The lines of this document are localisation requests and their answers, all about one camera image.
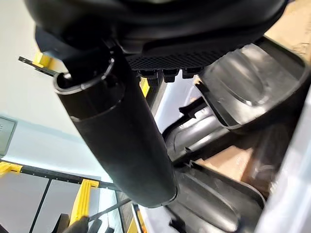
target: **black handle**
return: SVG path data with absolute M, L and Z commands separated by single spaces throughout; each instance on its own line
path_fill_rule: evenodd
M 68 86 L 61 74 L 55 88 L 82 138 L 121 191 L 146 207 L 174 199 L 176 182 L 163 137 L 131 71 L 124 72 L 124 66 L 111 59 L 103 76 Z

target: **cardboard box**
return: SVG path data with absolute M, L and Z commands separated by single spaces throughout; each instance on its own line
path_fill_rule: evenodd
M 288 4 L 284 15 L 265 36 L 311 61 L 311 0 Z

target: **white wall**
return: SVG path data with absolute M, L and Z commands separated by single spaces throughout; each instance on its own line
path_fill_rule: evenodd
M 0 114 L 79 135 L 54 93 L 52 77 L 17 60 L 33 60 L 38 51 L 23 1 L 1 0 L 0 22 Z

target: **mesh grille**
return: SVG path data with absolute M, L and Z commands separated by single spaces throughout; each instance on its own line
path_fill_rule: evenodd
M 226 50 L 218 50 L 154 57 L 128 56 L 126 59 L 133 70 L 192 68 L 208 66 L 226 53 Z

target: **yellow clip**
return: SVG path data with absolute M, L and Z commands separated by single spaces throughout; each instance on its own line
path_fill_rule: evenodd
M 37 52 L 35 54 L 33 64 L 41 68 L 43 67 L 49 68 L 51 61 L 52 61 L 51 57 L 44 55 L 41 52 Z
M 88 216 L 89 197 L 91 187 L 97 188 L 98 181 L 91 181 L 84 179 L 80 186 L 79 192 L 74 200 L 73 209 L 71 212 L 70 224 L 80 220 L 83 216 Z
M 150 86 L 148 85 L 148 80 L 146 78 L 141 78 L 139 85 L 144 94 L 144 97 L 146 97 L 150 89 Z
M 4 176 L 6 173 L 13 171 L 16 173 L 20 173 L 20 170 L 23 166 L 10 164 L 7 162 L 0 162 L 0 177 Z

